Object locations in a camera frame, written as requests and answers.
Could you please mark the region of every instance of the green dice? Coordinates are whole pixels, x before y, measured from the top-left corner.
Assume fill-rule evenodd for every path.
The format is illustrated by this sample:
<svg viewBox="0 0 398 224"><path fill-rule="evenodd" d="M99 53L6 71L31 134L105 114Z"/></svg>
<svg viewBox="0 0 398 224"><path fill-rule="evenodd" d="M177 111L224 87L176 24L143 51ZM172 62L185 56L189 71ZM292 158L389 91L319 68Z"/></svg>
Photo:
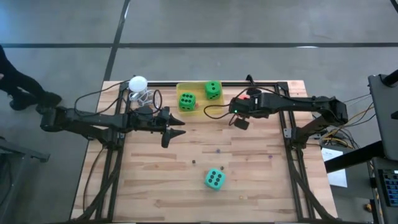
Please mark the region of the green dice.
<svg viewBox="0 0 398 224"><path fill-rule="evenodd" d="M193 111L195 109L196 97L193 93L182 93L178 107L182 111Z"/></svg>
<svg viewBox="0 0 398 224"><path fill-rule="evenodd" d="M217 100L221 96L221 85L216 81L209 81L205 84L207 100Z"/></svg>
<svg viewBox="0 0 398 224"><path fill-rule="evenodd" d="M225 181L225 174L217 169L209 170L206 175L205 185L213 190L219 190Z"/></svg>

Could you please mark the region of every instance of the yellow container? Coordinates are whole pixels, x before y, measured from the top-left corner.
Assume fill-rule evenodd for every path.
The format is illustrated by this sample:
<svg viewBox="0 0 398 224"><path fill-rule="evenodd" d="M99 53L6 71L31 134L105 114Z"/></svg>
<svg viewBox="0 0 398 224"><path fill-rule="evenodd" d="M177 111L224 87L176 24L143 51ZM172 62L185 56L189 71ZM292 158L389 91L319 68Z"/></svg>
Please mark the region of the yellow container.
<svg viewBox="0 0 398 224"><path fill-rule="evenodd" d="M208 105L224 105L224 96L223 96L223 86L221 82L218 83L221 86L221 95L217 100L207 100L205 95L205 84L207 82L186 82L186 83L178 83L177 84L177 108L180 115L184 116L197 116L197 115L205 115L203 109ZM196 103L198 107L194 111L182 111L180 107L178 107L178 101L180 96L183 93L190 92L195 94ZM225 107L209 107L206 109L206 113L208 114L222 114L224 112Z"/></svg>

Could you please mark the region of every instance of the wooden table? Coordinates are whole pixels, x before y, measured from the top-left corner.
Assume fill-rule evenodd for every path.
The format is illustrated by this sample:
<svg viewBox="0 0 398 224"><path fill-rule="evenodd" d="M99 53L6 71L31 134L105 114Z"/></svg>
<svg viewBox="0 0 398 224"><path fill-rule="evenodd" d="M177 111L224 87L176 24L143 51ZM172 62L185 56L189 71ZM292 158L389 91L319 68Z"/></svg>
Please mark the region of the wooden table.
<svg viewBox="0 0 398 224"><path fill-rule="evenodd" d="M103 88L115 83L104 82ZM288 81L288 84L291 96L307 95L303 81ZM223 87L225 103L242 89ZM230 116L219 120L206 116L181 117L177 111L175 87L159 90L163 106L169 106L173 116L186 122L185 126L175 129L187 133L172 139L168 149L161 148L160 134L133 132L126 135L114 222L297 221L277 114L269 119L251 118L249 129L243 131L228 126ZM117 94L118 87L103 92L97 110L105 109ZM107 114L114 114L114 108ZM294 114L297 126L312 119L308 112ZM100 150L98 141L89 143L71 218L82 213L83 190ZM105 151L91 177L86 206L100 188ZM304 161L312 192L336 217L320 148L308 145ZM226 181L222 189L215 192L204 185L204 178L209 169L221 166ZM306 210L302 192L300 197L303 210Z"/></svg>

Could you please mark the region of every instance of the concrete floor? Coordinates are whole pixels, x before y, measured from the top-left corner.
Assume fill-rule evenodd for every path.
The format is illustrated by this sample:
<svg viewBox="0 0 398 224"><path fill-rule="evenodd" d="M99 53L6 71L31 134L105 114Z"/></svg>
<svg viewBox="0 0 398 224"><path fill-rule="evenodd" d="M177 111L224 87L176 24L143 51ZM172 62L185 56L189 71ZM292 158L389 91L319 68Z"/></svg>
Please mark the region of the concrete floor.
<svg viewBox="0 0 398 224"><path fill-rule="evenodd" d="M21 72L60 94L63 106L72 107L77 97L101 88L124 3L2 0L0 44L33 44L5 51ZM132 0L120 41L388 43L398 40L397 23L398 13L389 0ZM90 43L109 45L62 48L62 44ZM60 45L43 48L34 44ZM344 45L317 49L118 49L109 68L110 80L127 80L133 74L149 80L242 80L247 74L258 80L305 80L310 95L347 100L369 93L367 76L397 69L396 55L396 47ZM9 100L6 94L0 95L4 105L0 108L0 135L51 153L48 163L33 162L19 195L14 223L65 221L87 141L72 133L41 131L40 116L33 107L15 112L8 107ZM86 98L80 108L94 111L97 101L98 96ZM370 102L350 106L349 114L364 110ZM362 146L380 138L376 119L351 130ZM370 214L361 210L363 199L334 196L340 218L371 220Z"/></svg>

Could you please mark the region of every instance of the white ball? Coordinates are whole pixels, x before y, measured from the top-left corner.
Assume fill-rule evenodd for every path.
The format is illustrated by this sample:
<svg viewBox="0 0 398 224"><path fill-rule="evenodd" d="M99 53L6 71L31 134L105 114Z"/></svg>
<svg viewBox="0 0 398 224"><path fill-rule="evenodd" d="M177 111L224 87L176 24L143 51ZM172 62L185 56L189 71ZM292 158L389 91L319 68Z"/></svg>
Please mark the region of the white ball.
<svg viewBox="0 0 398 224"><path fill-rule="evenodd" d="M136 76L130 79L129 89L135 93L144 91L148 86L148 81L146 78L141 76Z"/></svg>

